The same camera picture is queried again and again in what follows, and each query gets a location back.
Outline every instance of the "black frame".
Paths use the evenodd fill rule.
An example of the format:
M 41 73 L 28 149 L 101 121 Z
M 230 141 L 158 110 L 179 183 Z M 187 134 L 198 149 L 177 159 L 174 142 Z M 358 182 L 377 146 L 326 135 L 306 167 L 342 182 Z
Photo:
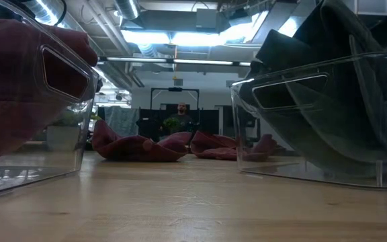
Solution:
M 155 88 L 155 87 L 152 87 L 150 89 L 150 110 L 152 110 L 152 107 L 153 107 L 153 92 L 155 90 L 165 90 L 165 91 L 172 91 L 172 88 Z M 194 91 L 196 92 L 196 110 L 198 111 L 198 122 L 200 121 L 200 118 L 201 118 L 201 111 L 200 111 L 200 90 L 199 89 L 178 89 L 179 92 L 181 91 Z

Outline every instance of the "folded cloth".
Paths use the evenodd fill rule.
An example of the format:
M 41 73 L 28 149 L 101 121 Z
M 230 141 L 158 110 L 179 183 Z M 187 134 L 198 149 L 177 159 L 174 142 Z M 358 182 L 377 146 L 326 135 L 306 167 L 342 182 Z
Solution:
M 102 157 L 116 161 L 176 161 L 187 154 L 186 143 L 190 132 L 175 133 L 155 143 L 135 135 L 121 137 L 103 120 L 95 123 L 92 136 L 93 149 Z
M 50 32 L 89 65 L 96 65 L 97 55 L 90 49 L 85 33 L 46 26 Z M 50 36 L 13 19 L 0 19 L 0 156 L 14 151 L 45 128 L 67 106 L 71 105 L 51 93 L 44 93 L 44 72 L 53 87 L 82 94 L 81 101 L 91 99 L 91 83 L 79 78 L 73 68 L 40 50 L 47 45 L 62 55 L 67 51 Z
M 243 151 L 243 159 L 264 161 L 273 153 L 277 142 L 272 135 L 265 134 L 251 149 Z M 237 160 L 237 142 L 229 137 L 197 131 L 191 141 L 191 151 L 203 159 Z

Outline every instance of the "clear plastic bin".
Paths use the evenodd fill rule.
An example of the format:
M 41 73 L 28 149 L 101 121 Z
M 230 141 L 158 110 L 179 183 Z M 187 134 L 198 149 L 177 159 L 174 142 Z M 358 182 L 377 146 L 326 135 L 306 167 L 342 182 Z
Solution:
M 386 53 L 254 77 L 231 95 L 241 171 L 387 188 Z M 264 135 L 275 143 L 257 156 Z
M 0 191 L 81 167 L 99 76 L 76 37 L 0 0 Z

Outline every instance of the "table surface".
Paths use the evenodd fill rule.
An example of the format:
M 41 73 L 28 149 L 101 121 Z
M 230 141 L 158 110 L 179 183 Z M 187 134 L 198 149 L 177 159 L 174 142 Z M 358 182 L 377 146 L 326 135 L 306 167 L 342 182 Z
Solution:
M 103 162 L 0 195 L 0 241 L 387 241 L 387 190 L 237 171 L 233 161 Z

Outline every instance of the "desk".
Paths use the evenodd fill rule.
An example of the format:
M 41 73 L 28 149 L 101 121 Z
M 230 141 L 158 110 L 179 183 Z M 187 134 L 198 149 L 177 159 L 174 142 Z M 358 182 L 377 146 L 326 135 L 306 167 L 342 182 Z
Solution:
M 0 241 L 387 241 L 387 190 L 237 171 L 234 161 L 110 163 L 0 196 Z

